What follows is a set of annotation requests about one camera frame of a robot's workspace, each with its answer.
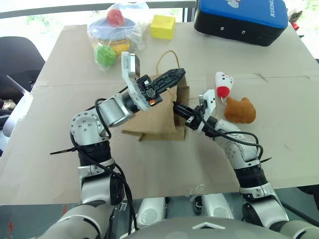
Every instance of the stuffed toy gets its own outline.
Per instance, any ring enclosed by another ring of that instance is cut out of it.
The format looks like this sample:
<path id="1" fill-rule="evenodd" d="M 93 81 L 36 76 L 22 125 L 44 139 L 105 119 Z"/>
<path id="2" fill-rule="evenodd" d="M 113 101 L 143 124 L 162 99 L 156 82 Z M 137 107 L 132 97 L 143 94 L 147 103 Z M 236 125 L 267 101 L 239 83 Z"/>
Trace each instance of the stuffed toy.
<path id="1" fill-rule="evenodd" d="M 241 101 L 228 97 L 224 114 L 227 120 L 235 123 L 251 123 L 256 118 L 255 107 L 246 97 Z"/>

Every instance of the brown paper bag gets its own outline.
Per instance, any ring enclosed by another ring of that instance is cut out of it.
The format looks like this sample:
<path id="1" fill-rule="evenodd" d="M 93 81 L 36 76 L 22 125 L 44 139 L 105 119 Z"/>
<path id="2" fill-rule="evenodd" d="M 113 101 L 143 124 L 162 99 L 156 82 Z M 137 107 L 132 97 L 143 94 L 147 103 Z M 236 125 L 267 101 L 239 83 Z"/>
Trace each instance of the brown paper bag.
<path id="1" fill-rule="evenodd" d="M 177 86 L 161 94 L 163 101 L 149 111 L 140 111 L 124 124 L 122 133 L 134 135 L 142 140 L 184 140 L 184 119 L 173 112 L 173 102 L 188 105 L 189 87 L 185 76 Z"/>

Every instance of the white chicken toy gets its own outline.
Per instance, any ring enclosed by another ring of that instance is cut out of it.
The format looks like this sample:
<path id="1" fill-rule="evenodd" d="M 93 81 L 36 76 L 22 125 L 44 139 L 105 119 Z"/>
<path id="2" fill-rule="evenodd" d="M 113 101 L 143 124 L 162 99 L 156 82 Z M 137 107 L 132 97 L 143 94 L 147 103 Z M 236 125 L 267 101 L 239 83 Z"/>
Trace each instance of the white chicken toy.
<path id="1" fill-rule="evenodd" d="M 233 88 L 234 79 L 231 76 L 226 75 L 224 72 L 217 72 L 215 76 L 215 84 L 217 95 L 221 98 L 224 104 L 223 98 L 229 96 L 231 89 Z"/>

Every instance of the blue lid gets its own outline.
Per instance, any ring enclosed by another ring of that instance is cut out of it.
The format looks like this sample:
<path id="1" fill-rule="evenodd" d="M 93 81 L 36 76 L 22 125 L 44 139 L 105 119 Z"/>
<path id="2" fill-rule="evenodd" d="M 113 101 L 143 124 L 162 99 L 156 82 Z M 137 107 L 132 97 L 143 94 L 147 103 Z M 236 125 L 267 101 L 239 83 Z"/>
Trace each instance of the blue lid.
<path id="1" fill-rule="evenodd" d="M 242 21 L 277 28 L 288 26 L 288 15 L 283 0 L 199 0 L 200 10 Z"/>
<path id="2" fill-rule="evenodd" d="M 92 23 L 88 28 L 88 32 L 91 37 L 100 41 L 117 41 L 128 38 L 128 34 L 131 33 L 134 27 L 135 23 L 128 18 L 124 18 L 124 25 L 118 27 L 109 25 L 108 20 L 102 18 Z"/>

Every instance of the floor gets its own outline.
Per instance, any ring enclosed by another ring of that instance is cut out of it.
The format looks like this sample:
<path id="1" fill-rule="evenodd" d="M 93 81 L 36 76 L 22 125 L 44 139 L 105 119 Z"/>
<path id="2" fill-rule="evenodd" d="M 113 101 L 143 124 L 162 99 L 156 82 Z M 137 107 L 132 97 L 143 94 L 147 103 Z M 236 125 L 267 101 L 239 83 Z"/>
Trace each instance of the floor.
<path id="1" fill-rule="evenodd" d="M 319 221 L 319 211 L 312 196 L 301 192 L 297 188 L 276 190 L 280 200 L 293 206 L 309 217 Z M 242 200 L 239 193 L 224 194 L 234 217 L 242 218 Z M 138 211 L 141 200 L 135 200 Z M 76 204 L 67 205 L 31 205 L 31 206 L 0 206 L 0 239 L 27 239 L 41 235 L 55 223 L 68 209 Z M 168 204 L 167 218 L 197 217 L 193 212 L 193 205 L 188 197 L 171 197 Z M 290 220 L 302 220 L 287 211 Z M 116 212 L 112 239 L 118 239 L 128 228 L 128 210 Z"/>

